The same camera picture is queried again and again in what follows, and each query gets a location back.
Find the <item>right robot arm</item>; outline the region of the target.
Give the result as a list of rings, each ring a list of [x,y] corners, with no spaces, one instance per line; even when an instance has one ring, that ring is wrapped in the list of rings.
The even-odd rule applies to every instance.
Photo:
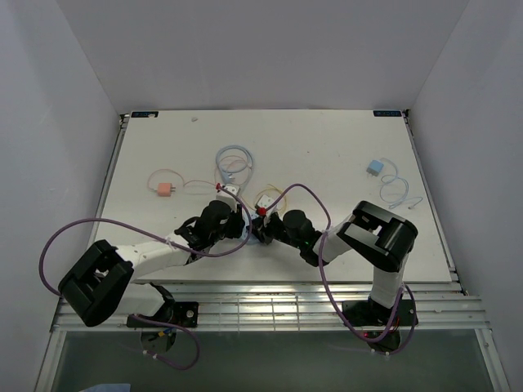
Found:
[[[362,201],[344,221],[326,230],[325,239],[301,210],[291,210],[283,217],[276,212],[258,217],[252,233],[261,243],[278,241],[298,249],[300,257],[314,267],[327,265],[346,252],[357,252],[373,265],[371,319],[388,324],[398,315],[396,297],[418,236],[409,220]]]

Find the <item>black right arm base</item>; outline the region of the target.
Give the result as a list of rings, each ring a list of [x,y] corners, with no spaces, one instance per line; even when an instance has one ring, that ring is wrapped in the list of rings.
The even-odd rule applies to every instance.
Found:
[[[378,330],[363,331],[363,336],[371,350],[379,354],[394,354],[412,338],[418,325],[414,303],[400,300],[395,313],[377,302],[343,301],[342,313],[353,327],[377,327]]]

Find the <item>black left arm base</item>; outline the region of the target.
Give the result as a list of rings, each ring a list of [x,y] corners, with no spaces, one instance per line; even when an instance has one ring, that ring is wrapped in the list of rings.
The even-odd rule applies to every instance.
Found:
[[[198,326],[199,303],[197,301],[174,301],[164,304],[153,316],[130,314],[126,326],[142,329],[141,347],[144,355],[161,361],[179,370],[188,370],[199,360],[201,344],[193,329]],[[191,363],[176,364],[163,355],[175,344],[177,333],[185,333],[195,345],[195,355]]]

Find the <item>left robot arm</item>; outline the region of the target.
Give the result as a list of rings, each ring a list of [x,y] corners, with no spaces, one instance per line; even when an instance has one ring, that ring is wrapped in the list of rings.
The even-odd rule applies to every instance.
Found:
[[[159,241],[113,246],[94,242],[58,285],[58,291],[88,327],[128,311],[155,326],[174,323],[176,302],[164,287],[137,281],[148,274],[207,258],[225,238],[240,238],[245,222],[237,202],[211,201]]]

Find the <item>blue charger plug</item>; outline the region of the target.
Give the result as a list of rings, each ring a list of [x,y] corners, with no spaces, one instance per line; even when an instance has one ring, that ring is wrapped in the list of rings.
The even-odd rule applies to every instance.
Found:
[[[373,159],[366,168],[366,172],[371,176],[378,176],[384,168],[381,160]]]

